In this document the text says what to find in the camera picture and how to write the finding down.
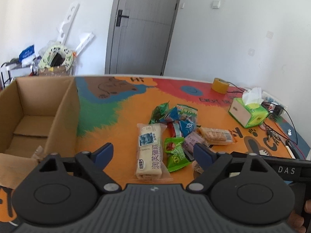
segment door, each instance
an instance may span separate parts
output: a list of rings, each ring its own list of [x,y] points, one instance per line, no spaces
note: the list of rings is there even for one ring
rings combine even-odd
[[[176,8],[177,0],[119,0],[110,73],[161,75]]]

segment door handle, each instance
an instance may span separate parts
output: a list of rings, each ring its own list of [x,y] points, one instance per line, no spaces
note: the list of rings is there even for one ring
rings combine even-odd
[[[120,25],[121,25],[121,19],[122,19],[123,17],[129,18],[129,16],[124,16],[124,15],[122,15],[122,12],[123,12],[123,10],[118,10],[118,16],[117,16],[117,24],[116,24],[116,27],[120,27]]]

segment white wall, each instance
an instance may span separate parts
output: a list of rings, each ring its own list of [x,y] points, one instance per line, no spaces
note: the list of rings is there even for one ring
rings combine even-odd
[[[35,51],[56,39],[70,4],[75,0],[0,0],[0,64],[18,57],[31,44]],[[104,74],[108,27],[113,0],[77,0],[80,8],[66,45],[75,48],[79,33],[96,38],[81,54],[78,74]]]
[[[212,1],[181,0],[164,75],[261,86],[311,145],[311,0]]]

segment finger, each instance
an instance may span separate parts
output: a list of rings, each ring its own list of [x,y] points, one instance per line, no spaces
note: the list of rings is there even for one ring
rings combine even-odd
[[[293,228],[297,233],[306,233],[306,228],[305,227],[300,227],[300,228]]]
[[[293,211],[291,212],[287,223],[293,228],[300,228],[304,224],[304,218]]]
[[[304,211],[311,214],[311,200],[307,200],[304,206]]]

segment tissue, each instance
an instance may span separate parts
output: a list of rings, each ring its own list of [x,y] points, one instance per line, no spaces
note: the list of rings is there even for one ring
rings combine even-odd
[[[244,105],[249,105],[252,103],[257,103],[260,105],[263,102],[261,95],[262,95],[261,88],[253,88],[243,93],[242,101]]]

